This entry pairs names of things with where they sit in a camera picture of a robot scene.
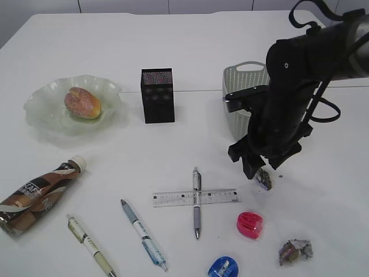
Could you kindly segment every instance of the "robotic arm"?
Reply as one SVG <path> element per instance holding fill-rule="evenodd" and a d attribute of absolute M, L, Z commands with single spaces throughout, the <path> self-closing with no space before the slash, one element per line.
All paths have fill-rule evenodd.
<path fill-rule="evenodd" d="M 299 24 L 293 12 L 303 1 L 314 2 L 326 17 L 342 23 L 324 29 L 313 21 Z M 224 98 L 228 112 L 251 112 L 247 135 L 228 150 L 233 162 L 242 158 L 248 179 L 265 165 L 262 156 L 276 169 L 299 153 L 299 140 L 312 132 L 309 120 L 325 123 L 340 117 L 340 109 L 322 97 L 331 80 L 369 76 L 369 15 L 365 15 L 364 9 L 338 16 L 323 0 L 300 0 L 291 10 L 289 20 L 294 27 L 311 28 L 306 35 L 278 40 L 271 46 L 266 56 L 269 85 L 230 93 Z M 337 115 L 313 117 L 319 102 L 335 109 Z"/>

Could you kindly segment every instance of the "light green basket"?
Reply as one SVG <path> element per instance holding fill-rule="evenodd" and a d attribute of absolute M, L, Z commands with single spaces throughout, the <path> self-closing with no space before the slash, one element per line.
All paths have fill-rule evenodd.
<path fill-rule="evenodd" d="M 237 68 L 243 65 L 260 65 L 261 70 L 239 71 Z M 241 91 L 246 88 L 256 87 L 257 85 L 268 85 L 269 75 L 266 66 L 260 62 L 243 62 L 235 66 L 230 66 L 223 73 L 223 97 L 228 93 Z M 229 113 L 224 104 L 225 116 L 228 126 L 236 141 L 242 139 L 247 134 L 248 120 L 251 113 L 245 110 Z"/>

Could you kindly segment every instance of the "blue pencil sharpener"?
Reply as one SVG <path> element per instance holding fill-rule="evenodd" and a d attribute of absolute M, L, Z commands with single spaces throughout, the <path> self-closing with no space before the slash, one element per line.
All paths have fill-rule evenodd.
<path fill-rule="evenodd" d="M 221 257 L 210 267 L 209 277 L 237 277 L 238 265 L 236 261 L 230 257 Z"/>

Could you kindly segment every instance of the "blue pen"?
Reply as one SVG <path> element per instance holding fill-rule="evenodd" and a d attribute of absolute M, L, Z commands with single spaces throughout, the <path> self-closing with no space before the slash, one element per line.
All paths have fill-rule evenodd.
<path fill-rule="evenodd" d="M 131 221 L 137 234 L 142 239 L 142 244 L 144 248 L 146 249 L 147 253 L 149 254 L 152 262 L 156 265 L 159 265 L 164 271 L 168 271 L 164 257 L 161 255 L 159 250 L 157 250 L 155 244 L 152 242 L 150 236 L 146 232 L 142 223 L 138 220 L 138 218 L 136 217 L 132 209 L 129 207 L 129 205 L 124 200 L 121 199 L 121 203 L 122 203 L 124 212 L 128 216 L 128 219 Z"/>

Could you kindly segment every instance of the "black mesh box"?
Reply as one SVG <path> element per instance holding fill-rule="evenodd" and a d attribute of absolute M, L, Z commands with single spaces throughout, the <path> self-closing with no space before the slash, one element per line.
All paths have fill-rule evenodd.
<path fill-rule="evenodd" d="M 172 69 L 143 69 L 142 104 L 146 123 L 174 122 Z"/>

